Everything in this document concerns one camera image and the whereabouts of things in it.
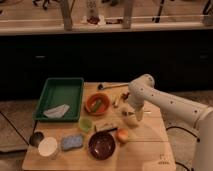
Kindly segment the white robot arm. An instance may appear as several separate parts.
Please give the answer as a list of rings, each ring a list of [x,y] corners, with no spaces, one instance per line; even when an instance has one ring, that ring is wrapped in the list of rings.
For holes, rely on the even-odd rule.
[[[213,107],[154,88],[155,80],[144,74],[128,84],[128,103],[140,111],[148,101],[181,118],[198,130],[191,171],[213,171]]]

